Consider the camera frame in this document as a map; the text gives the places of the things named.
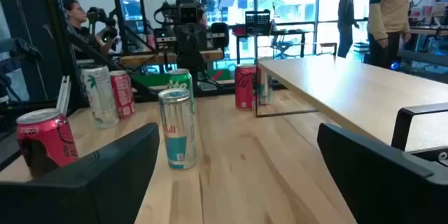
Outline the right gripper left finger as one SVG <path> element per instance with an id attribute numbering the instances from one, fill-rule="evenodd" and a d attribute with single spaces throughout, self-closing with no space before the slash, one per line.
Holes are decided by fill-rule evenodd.
<path id="1" fill-rule="evenodd" d="M 1 183 L 2 223 L 133 223 L 153 175 L 158 124 L 26 183 Z"/>

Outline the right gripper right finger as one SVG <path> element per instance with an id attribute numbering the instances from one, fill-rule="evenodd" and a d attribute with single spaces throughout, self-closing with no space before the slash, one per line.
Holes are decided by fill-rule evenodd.
<path id="1" fill-rule="evenodd" d="M 447 165 L 329 123 L 317 142 L 357 223 L 447 222 Z"/>

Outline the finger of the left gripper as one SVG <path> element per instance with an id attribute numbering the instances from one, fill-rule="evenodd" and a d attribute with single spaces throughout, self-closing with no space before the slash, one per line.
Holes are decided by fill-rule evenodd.
<path id="1" fill-rule="evenodd" d="M 190 69 L 196 72 L 203 72 L 205 70 L 205 61 L 200 51 L 191 52 Z"/>
<path id="2" fill-rule="evenodd" d="M 187 69 L 188 71 L 191 69 L 190 54 L 188 52 L 179 51 L 177 53 L 176 62 L 177 62 L 178 69 Z"/>

